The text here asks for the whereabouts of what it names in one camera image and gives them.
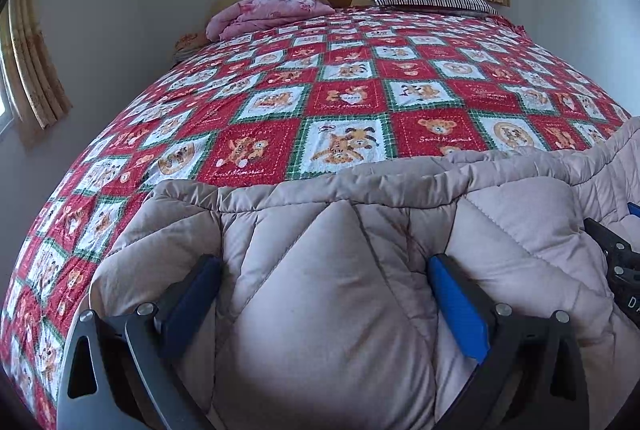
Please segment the yellow curtain at side window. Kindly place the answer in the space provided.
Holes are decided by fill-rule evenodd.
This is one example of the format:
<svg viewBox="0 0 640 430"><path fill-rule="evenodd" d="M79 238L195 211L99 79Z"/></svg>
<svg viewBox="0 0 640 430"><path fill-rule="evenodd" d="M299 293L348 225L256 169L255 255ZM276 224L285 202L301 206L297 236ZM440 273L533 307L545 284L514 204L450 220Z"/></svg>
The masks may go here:
<svg viewBox="0 0 640 430"><path fill-rule="evenodd" d="M1 69L13 116L28 134L53 127L72 109L44 41L34 0L8 0L2 8Z"/></svg>

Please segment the beige quilted puffer jacket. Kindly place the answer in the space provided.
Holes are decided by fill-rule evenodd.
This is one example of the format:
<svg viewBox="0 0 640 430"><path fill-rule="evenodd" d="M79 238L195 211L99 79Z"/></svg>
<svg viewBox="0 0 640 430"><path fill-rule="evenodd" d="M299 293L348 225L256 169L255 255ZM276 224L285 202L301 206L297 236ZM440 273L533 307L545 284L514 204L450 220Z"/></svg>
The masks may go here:
<svg viewBox="0 0 640 430"><path fill-rule="evenodd" d="M226 429L428 429L472 372L425 276L444 253L516 312L570 315L592 428L639 379L639 332L615 304L596 220L630 243L639 122L584 150L399 159L271 186L158 184L94 274L88 303L132 312L203 254L219 297L179 362Z"/></svg>

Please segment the pink folded blanket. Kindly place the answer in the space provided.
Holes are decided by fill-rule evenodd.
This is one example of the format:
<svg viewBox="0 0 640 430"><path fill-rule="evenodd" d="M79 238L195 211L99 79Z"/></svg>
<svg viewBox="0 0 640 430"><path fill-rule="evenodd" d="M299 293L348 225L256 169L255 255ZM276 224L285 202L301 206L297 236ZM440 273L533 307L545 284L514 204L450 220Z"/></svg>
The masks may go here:
<svg viewBox="0 0 640 430"><path fill-rule="evenodd" d="M230 40L334 12L323 0L239 0L210 18L205 36L211 42Z"/></svg>

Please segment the left side window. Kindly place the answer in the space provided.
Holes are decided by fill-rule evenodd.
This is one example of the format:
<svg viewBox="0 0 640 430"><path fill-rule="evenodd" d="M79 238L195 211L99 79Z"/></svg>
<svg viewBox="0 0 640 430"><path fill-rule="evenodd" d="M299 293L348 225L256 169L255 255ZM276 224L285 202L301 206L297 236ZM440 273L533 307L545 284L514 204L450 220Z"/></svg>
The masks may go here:
<svg viewBox="0 0 640 430"><path fill-rule="evenodd" d="M1 60L1 117L0 134L6 135L13 127L15 120L14 104L10 96L9 75L6 71L6 63Z"/></svg>

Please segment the red patchwork bear bedspread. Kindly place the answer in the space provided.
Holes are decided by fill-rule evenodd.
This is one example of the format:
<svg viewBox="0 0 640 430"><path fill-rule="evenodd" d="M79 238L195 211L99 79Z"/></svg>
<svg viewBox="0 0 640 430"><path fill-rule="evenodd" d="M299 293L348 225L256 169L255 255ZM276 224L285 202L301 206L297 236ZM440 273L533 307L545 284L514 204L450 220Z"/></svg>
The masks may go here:
<svg viewBox="0 0 640 430"><path fill-rule="evenodd" d="M128 104L44 204L3 304L4 370L53 428L73 312L164 179L277 184L395 157L585 149L627 117L498 16L347 8L209 44Z"/></svg>

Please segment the orange cloth beside bed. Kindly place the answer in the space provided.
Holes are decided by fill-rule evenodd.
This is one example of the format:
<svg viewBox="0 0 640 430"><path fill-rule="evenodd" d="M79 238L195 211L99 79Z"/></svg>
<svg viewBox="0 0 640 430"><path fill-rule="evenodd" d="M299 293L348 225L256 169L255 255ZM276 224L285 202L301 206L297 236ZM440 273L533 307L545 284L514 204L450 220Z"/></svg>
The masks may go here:
<svg viewBox="0 0 640 430"><path fill-rule="evenodd" d="M180 64L183 60L194 56L199 50L209 44L204 32L189 33L179 38L174 47L174 60Z"/></svg>

